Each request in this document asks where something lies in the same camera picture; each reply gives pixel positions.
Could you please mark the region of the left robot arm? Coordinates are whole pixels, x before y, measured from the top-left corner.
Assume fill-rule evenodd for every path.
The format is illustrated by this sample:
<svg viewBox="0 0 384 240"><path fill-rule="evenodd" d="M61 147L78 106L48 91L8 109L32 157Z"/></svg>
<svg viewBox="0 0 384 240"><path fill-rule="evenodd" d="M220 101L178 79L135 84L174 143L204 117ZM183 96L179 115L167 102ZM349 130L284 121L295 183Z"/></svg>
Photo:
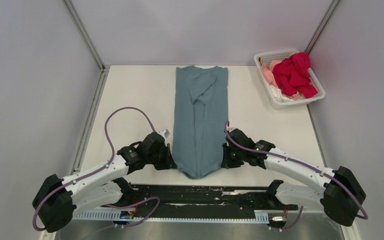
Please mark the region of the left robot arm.
<svg viewBox="0 0 384 240"><path fill-rule="evenodd" d="M166 144L170 132L164 129L148 134L143 141L121 148L111 160L86 171L59 178L48 176L32 206L33 227L38 231L57 232L73 217L104 205L129 206L133 193L124 177L153 165L157 170L175 167Z"/></svg>

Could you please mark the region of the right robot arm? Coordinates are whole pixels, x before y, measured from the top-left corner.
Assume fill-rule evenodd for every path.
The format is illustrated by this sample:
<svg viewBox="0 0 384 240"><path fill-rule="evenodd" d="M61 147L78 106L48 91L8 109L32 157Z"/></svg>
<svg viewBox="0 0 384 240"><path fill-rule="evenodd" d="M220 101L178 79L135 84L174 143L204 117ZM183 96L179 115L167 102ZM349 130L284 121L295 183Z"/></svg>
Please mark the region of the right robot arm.
<svg viewBox="0 0 384 240"><path fill-rule="evenodd" d="M323 211L332 221L350 227L355 219L368 219L363 209L367 195L354 173L340 166L322 167L292 157L273 143L253 141L238 128L225 128L223 168L238 168L244 163L288 176L299 185L273 180L265 195L272 209L298 205Z"/></svg>

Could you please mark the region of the blue-grey t-shirt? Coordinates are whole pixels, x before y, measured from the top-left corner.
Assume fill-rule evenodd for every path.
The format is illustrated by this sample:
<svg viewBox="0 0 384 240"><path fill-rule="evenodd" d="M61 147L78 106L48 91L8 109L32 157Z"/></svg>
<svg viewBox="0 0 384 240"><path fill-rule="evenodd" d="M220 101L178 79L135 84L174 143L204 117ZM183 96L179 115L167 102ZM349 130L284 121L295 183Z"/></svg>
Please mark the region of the blue-grey t-shirt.
<svg viewBox="0 0 384 240"><path fill-rule="evenodd" d="M172 156L180 172L201 179L221 168L228 112L225 67L176 69Z"/></svg>

